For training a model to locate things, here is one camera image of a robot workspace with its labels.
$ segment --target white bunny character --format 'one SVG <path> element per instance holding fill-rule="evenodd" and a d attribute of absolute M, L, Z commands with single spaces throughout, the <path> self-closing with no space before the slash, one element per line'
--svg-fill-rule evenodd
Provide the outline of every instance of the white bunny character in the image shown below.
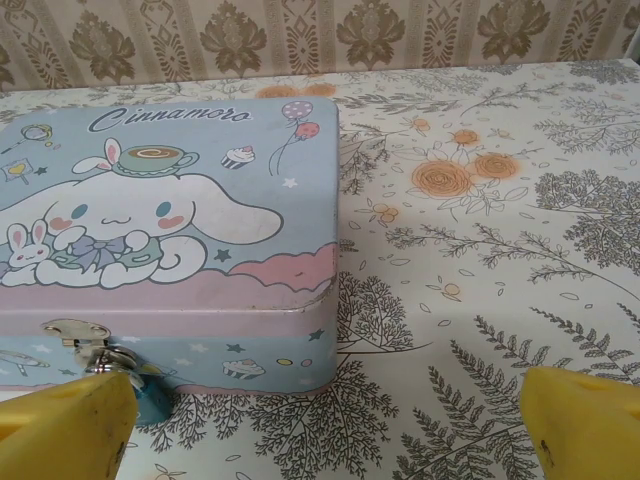
<path fill-rule="evenodd" d="M 33 285 L 36 283 L 36 266 L 49 256 L 49 247 L 44 244 L 47 224 L 43 220 L 36 220 L 31 229 L 33 243 L 30 245 L 27 245 L 27 229 L 19 223 L 10 225 L 7 234 L 13 253 L 9 258 L 9 270 L 2 277 L 2 285 Z"/>
<path fill-rule="evenodd" d="M 174 283 L 200 270 L 205 246 L 191 236 L 175 236 L 190 225 L 232 244 L 261 242 L 280 231 L 277 212 L 238 203 L 204 175 L 176 174 L 197 159 L 175 147 L 122 152 L 109 138 L 104 157 L 73 167 L 77 174 L 94 168 L 103 173 L 58 184 L 0 211 L 0 232 L 16 219 L 44 217 L 55 252 L 38 264 L 39 283 L 116 288 L 146 279 Z"/>

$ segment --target teacup hat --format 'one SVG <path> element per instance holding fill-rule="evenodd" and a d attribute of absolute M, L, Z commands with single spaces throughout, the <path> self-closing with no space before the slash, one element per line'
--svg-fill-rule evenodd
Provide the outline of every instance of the teacup hat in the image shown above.
<path fill-rule="evenodd" d="M 148 147 L 150 150 L 159 149 L 159 148 L 171 148 L 176 149 L 175 147 L 162 147 L 162 146 L 151 146 Z M 200 156 L 197 153 L 185 153 L 182 158 L 176 160 L 174 165 L 169 167 L 158 168 L 157 170 L 149 170 L 148 164 L 145 165 L 144 170 L 141 170 L 137 167 L 136 162 L 130 162 L 131 165 L 127 167 L 123 166 L 120 160 L 120 154 L 122 149 L 120 144 L 115 138 L 107 138 L 104 143 L 104 157 L 89 157 L 84 160 L 80 160 L 73 167 L 73 173 L 85 173 L 91 170 L 92 168 L 99 168 L 100 170 L 111 170 L 118 175 L 122 175 L 123 177 L 133 177 L 133 178 L 158 178 L 158 177 L 166 177 L 169 175 L 173 175 L 180 171 L 181 169 L 193 165 L 198 161 Z M 140 158 L 140 162 L 153 162 L 154 158 L 149 156 L 148 158 Z"/>

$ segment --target balloon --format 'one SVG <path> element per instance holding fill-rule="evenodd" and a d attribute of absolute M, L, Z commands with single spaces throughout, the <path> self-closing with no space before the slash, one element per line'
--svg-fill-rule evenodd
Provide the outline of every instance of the balloon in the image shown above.
<path fill-rule="evenodd" d="M 305 122 L 298 125 L 296 128 L 296 138 L 298 140 L 307 140 L 308 138 L 315 137 L 320 132 L 320 125 L 313 122 Z"/>
<path fill-rule="evenodd" d="M 299 120 L 308 116 L 313 111 L 313 105 L 310 102 L 295 101 L 289 102 L 282 107 L 282 114 L 289 120 Z"/>

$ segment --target floral tablecloth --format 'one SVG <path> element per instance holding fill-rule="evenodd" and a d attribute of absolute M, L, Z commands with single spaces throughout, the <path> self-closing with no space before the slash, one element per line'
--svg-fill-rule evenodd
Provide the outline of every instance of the floral tablecloth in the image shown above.
<path fill-rule="evenodd" d="M 118 478 L 542 478 L 527 368 L 640 384 L 639 82 L 614 60 L 0 94 L 5 124 L 82 105 L 340 107 L 333 387 L 181 396 Z"/>

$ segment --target metal latch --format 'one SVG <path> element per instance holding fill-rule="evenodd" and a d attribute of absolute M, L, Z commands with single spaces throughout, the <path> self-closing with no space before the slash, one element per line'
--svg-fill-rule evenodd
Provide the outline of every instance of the metal latch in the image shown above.
<path fill-rule="evenodd" d="M 60 338 L 63 346 L 73 348 L 76 363 L 83 368 L 94 351 L 107 347 L 111 336 L 109 329 L 102 325 L 71 318 L 51 320 L 41 327 L 47 335 Z"/>

